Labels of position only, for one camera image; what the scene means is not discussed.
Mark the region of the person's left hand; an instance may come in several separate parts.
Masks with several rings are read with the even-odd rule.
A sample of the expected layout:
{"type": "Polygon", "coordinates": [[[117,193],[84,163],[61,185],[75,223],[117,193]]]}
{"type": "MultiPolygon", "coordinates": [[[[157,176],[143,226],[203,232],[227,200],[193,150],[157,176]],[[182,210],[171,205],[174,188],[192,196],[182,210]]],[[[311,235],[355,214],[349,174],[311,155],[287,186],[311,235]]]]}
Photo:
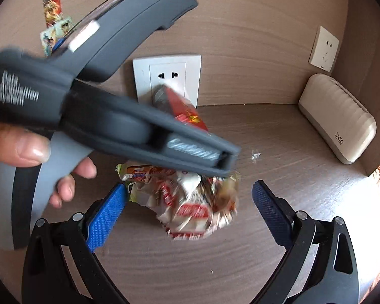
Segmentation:
{"type": "MultiPolygon", "coordinates": [[[[50,143],[46,137],[35,134],[21,127],[0,123],[0,162],[15,167],[35,167],[48,161],[50,143]]],[[[97,175],[97,167],[86,157],[73,172],[85,179],[93,179],[97,175]]],[[[61,208],[63,201],[70,202],[74,198],[75,181],[69,174],[58,181],[49,203],[61,208]]]]}

